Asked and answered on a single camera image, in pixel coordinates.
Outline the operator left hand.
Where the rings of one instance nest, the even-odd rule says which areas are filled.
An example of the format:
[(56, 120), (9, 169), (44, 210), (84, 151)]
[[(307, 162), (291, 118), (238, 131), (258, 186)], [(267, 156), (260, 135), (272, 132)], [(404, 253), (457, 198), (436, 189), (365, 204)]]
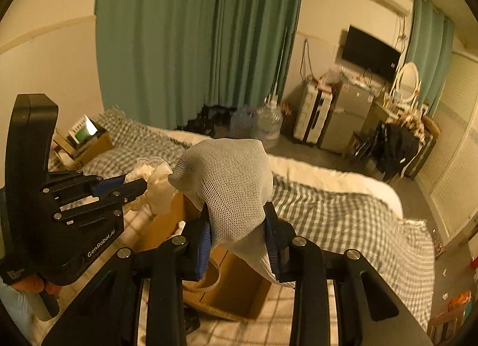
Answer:
[(58, 295), (62, 290), (62, 287), (45, 282), (36, 274), (32, 274), (23, 278), (23, 280), (12, 284), (11, 287), (21, 292), (47, 292), (49, 295)]

